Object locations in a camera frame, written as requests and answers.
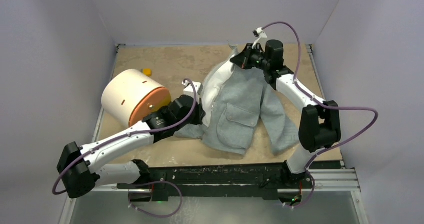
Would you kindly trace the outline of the grey zip jacket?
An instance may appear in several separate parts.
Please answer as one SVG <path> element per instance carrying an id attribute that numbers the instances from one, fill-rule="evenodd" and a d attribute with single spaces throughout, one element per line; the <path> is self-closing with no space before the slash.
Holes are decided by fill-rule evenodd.
<path id="1" fill-rule="evenodd" d="M 245 155 L 262 120 L 273 154 L 299 142 L 298 128 L 260 69 L 244 70 L 227 58 L 207 74 L 199 93 L 205 112 L 202 124 L 188 124 L 176 137 L 200 139 L 213 149 Z"/>

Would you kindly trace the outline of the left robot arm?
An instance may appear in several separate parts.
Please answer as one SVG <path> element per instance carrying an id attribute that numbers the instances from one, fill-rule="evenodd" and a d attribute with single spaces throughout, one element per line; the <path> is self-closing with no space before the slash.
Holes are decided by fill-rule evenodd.
<path id="1" fill-rule="evenodd" d="M 65 187 L 63 192 L 70 198 L 81 197 L 95 187 L 113 183 L 144 188 L 149 183 L 149 168 L 144 161 L 110 162 L 137 148 L 172 137 L 187 124 L 201 124 L 204 114 L 200 98 L 181 95 L 118 134 L 82 146 L 75 142 L 67 144 L 57 164 L 60 175 L 54 183 L 53 194 L 62 194 L 57 191 L 60 181 Z"/>

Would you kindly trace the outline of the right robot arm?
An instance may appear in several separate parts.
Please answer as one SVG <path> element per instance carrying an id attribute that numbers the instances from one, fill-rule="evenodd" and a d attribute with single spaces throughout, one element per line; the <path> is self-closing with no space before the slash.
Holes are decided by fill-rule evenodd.
<path id="1" fill-rule="evenodd" d="M 312 159 L 320 150 L 331 148 L 341 139 L 340 114 L 336 101 L 317 97 L 284 65 L 284 47 L 280 40 L 271 39 L 261 47 L 248 43 L 230 61 L 242 69 L 263 70 L 265 81 L 282 93 L 301 111 L 298 129 L 300 146 L 282 165 L 281 182 L 286 187 L 299 183 Z"/>

